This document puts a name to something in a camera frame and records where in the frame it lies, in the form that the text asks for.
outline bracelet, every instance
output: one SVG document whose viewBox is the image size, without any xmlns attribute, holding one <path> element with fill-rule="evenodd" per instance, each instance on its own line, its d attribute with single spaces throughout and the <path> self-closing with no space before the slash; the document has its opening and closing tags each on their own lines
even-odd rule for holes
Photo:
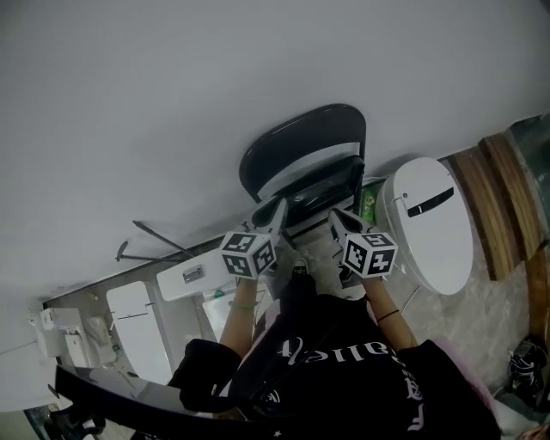
<svg viewBox="0 0 550 440">
<path fill-rule="evenodd" d="M 254 304 L 238 304 L 237 302 L 229 301 L 229 306 L 235 307 L 236 309 L 254 310 L 258 304 L 257 301 Z"/>
<path fill-rule="evenodd" d="M 376 321 L 376 323 L 380 322 L 381 320 L 385 320 L 386 318 L 388 318 L 388 316 L 391 316 L 391 315 L 393 315 L 393 314 L 395 314 L 395 313 L 399 313 L 399 309 L 394 310 L 393 312 L 390 312 L 390 313 L 388 313 L 387 315 L 384 315 L 382 318 L 380 318 L 378 321 Z"/>
</svg>

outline black chair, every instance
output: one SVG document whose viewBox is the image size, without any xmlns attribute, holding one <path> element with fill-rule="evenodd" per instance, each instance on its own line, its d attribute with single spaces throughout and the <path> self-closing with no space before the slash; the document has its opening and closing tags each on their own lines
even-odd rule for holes
<svg viewBox="0 0 550 440">
<path fill-rule="evenodd" d="M 289 204 L 285 227 L 289 228 L 351 196 L 354 211 L 361 200 L 364 173 L 366 123 L 355 107 L 331 104 L 301 114 L 256 139 L 246 151 L 239 177 L 257 202 L 258 192 L 293 162 L 339 144 L 359 143 L 358 156 L 347 156 L 321 165 L 278 190 Z M 284 232 L 284 237 L 294 247 Z"/>
</svg>

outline metal rod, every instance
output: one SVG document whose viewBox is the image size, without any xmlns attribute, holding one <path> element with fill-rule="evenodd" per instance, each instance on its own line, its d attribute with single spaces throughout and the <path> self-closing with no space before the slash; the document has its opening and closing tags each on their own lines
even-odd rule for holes
<svg viewBox="0 0 550 440">
<path fill-rule="evenodd" d="M 139 257 L 137 255 L 124 255 L 123 252 L 125 251 L 126 247 L 128 246 L 128 241 L 125 241 L 122 243 L 119 247 L 119 251 L 117 252 L 117 256 L 114 257 L 115 260 L 141 260 L 141 261 L 175 261 L 175 262 L 182 262 L 184 260 L 182 259 L 170 259 L 170 258 L 154 258 L 154 257 Z"/>
<path fill-rule="evenodd" d="M 183 252 L 185 255 L 193 258 L 194 255 L 191 254 L 187 249 L 184 247 L 181 247 L 179 244 L 175 244 L 173 241 L 170 241 L 168 238 L 164 238 L 162 235 L 157 234 L 153 229 L 148 228 L 143 223 L 139 222 L 138 220 L 134 220 L 134 224 L 140 228 L 142 231 L 147 232 L 147 234 L 153 235 L 155 238 L 158 238 L 160 241 L 164 241 L 166 244 L 170 245 L 172 248 L 176 248 Z"/>
<path fill-rule="evenodd" d="M 142 261 L 172 261 L 173 263 L 182 263 L 185 260 L 172 260 L 170 258 L 154 258 L 154 257 L 139 257 L 137 255 L 119 255 L 116 258 L 117 261 L 120 260 L 142 260 Z"/>
</svg>

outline toilet seat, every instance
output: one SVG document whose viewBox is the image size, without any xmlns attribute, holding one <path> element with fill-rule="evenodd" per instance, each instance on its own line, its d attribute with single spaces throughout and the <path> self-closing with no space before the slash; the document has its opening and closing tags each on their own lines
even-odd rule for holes
<svg viewBox="0 0 550 440">
<path fill-rule="evenodd" d="M 472 270 L 468 212 L 449 170 L 430 158 L 403 165 L 382 185 L 376 222 L 397 241 L 397 266 L 426 288 L 452 295 Z"/>
<path fill-rule="evenodd" d="M 166 385 L 172 370 L 145 283 L 112 289 L 107 302 L 131 367 L 142 379 Z"/>
</svg>

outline shoe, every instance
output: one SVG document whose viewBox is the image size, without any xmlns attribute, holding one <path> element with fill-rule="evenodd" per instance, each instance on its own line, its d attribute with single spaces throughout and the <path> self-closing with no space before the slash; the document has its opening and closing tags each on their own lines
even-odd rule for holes
<svg viewBox="0 0 550 440">
<path fill-rule="evenodd" d="M 530 337 L 520 343 L 508 362 L 512 393 L 531 407 L 535 406 L 536 396 L 544 387 L 542 369 L 546 364 L 546 347 Z"/>
<path fill-rule="evenodd" d="M 292 265 L 292 276 L 295 277 L 296 275 L 308 275 L 308 274 L 309 274 L 308 262 L 303 258 L 296 259 L 294 261 L 294 265 Z"/>
</svg>

